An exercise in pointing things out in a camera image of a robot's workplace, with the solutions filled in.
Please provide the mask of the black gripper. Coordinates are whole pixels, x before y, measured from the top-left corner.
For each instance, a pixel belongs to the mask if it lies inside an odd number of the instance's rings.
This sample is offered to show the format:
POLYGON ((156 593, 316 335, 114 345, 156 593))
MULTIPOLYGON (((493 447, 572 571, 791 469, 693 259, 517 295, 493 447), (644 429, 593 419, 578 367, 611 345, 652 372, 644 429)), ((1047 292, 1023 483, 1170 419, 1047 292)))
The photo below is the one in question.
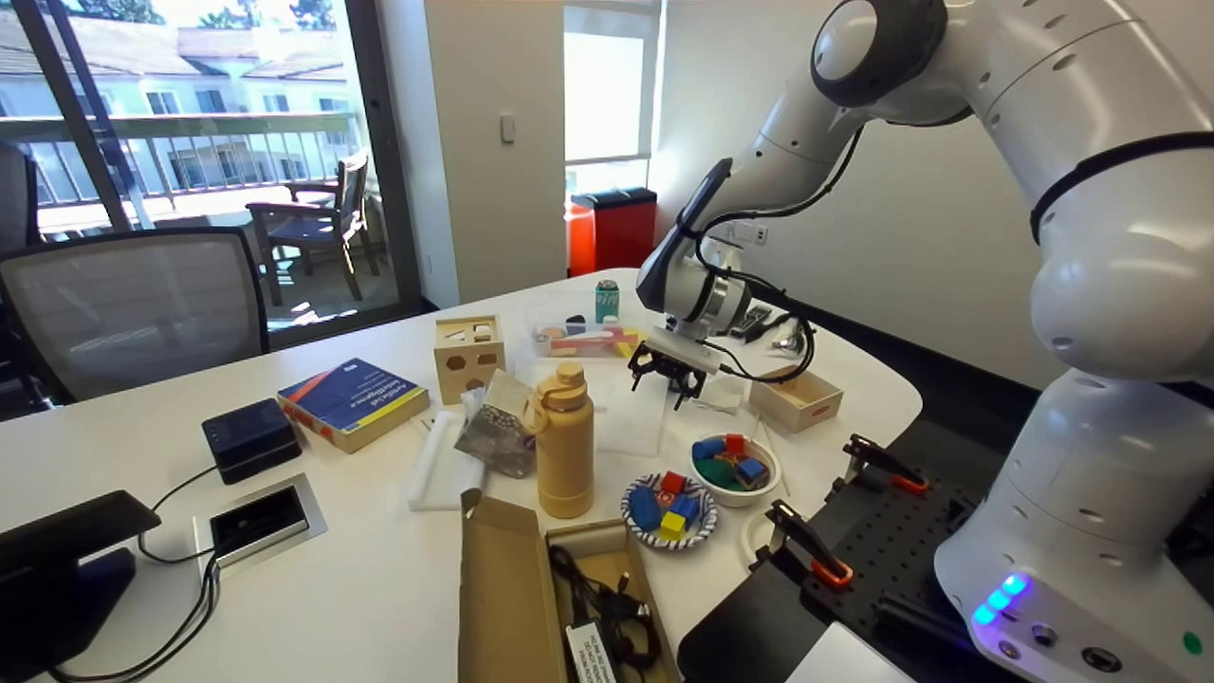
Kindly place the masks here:
POLYGON ((625 367, 633 372, 633 378, 644 378, 650 372, 663 376, 676 402, 687 402, 705 386, 708 351, 667 328, 658 328, 636 340, 625 367))

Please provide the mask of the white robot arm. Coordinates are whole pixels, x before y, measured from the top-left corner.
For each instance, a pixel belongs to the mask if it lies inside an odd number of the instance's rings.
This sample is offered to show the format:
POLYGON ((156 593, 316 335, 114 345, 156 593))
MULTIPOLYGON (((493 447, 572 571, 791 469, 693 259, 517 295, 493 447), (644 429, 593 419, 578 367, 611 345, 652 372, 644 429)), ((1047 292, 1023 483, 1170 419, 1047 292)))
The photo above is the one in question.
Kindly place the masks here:
POLYGON ((947 278, 1023 268, 1044 386, 992 493, 934 545, 965 636, 1033 683, 1214 683, 1214 609, 1164 539, 1214 483, 1214 113, 1123 0, 836 0, 745 157, 720 157, 644 259, 663 362, 774 280, 708 230, 815 204, 867 125, 980 121, 1023 195, 947 278))

